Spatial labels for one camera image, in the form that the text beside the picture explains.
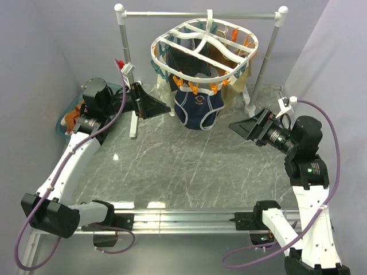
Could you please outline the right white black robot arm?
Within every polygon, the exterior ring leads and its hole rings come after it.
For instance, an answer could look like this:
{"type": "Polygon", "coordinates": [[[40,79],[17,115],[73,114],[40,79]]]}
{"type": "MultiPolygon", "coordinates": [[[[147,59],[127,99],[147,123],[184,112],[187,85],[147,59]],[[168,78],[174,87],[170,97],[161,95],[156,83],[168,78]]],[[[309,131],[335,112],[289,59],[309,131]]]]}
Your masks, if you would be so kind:
{"type": "Polygon", "coordinates": [[[280,249],[268,256],[285,255],[287,274],[350,274],[338,255],[328,204],[330,188],[325,162],[317,154],[323,137],[322,124],[300,116],[292,129],[285,129],[275,114],[262,109],[252,118],[230,123],[229,128],[257,146],[271,145],[285,155],[284,167],[298,204],[301,232],[287,222],[275,201],[260,201],[253,209],[253,224],[268,229],[280,249]]]}

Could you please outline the khaki tan underwear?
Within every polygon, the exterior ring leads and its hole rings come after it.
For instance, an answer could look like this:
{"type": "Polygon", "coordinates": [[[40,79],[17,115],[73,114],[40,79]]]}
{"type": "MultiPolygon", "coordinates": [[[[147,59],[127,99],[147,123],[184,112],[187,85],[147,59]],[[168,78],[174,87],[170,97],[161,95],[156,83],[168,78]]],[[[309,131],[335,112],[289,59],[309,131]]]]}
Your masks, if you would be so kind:
{"type": "Polygon", "coordinates": [[[247,84],[247,78],[251,76],[251,66],[252,61],[249,61],[245,71],[240,74],[239,78],[222,88],[221,94],[224,102],[224,108],[221,112],[226,112],[232,106],[235,97],[244,90],[247,84]]]}

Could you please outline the white round clip hanger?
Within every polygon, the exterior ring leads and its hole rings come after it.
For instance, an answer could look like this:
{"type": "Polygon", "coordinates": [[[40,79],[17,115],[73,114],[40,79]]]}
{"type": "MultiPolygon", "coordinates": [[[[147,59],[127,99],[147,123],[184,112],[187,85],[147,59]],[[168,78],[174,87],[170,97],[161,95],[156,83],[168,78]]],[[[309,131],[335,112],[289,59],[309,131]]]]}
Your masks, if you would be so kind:
{"type": "Polygon", "coordinates": [[[259,40],[250,30],[217,19],[209,9],[168,30],[151,45],[151,65],[174,89],[215,95],[233,84],[257,55],[259,40]]]}

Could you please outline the navy blue bear underwear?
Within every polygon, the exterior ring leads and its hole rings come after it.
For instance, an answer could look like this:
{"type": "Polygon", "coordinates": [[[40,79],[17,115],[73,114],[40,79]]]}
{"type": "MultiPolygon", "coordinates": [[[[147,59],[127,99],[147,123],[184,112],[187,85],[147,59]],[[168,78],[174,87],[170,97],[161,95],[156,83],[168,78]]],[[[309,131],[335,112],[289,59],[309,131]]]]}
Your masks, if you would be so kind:
{"type": "Polygon", "coordinates": [[[177,91],[174,97],[174,111],[181,124],[188,129],[210,130],[217,119],[218,113],[224,109],[221,90],[215,95],[206,93],[177,91]]]}

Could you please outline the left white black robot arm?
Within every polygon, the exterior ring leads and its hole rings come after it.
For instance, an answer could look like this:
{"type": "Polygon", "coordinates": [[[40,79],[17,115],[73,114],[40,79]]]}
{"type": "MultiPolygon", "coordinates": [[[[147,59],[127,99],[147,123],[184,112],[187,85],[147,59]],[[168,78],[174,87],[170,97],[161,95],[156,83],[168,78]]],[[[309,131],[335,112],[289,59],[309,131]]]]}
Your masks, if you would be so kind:
{"type": "Polygon", "coordinates": [[[113,91],[100,77],[88,80],[82,89],[83,104],[69,144],[46,182],[34,193],[26,193],[21,207],[34,229],[69,238],[78,227],[96,223],[102,230],[115,225],[112,204],[94,200],[86,205],[71,204],[79,177],[91,157],[103,144],[108,129],[123,112],[149,119],[170,112],[135,82],[113,91]]]}

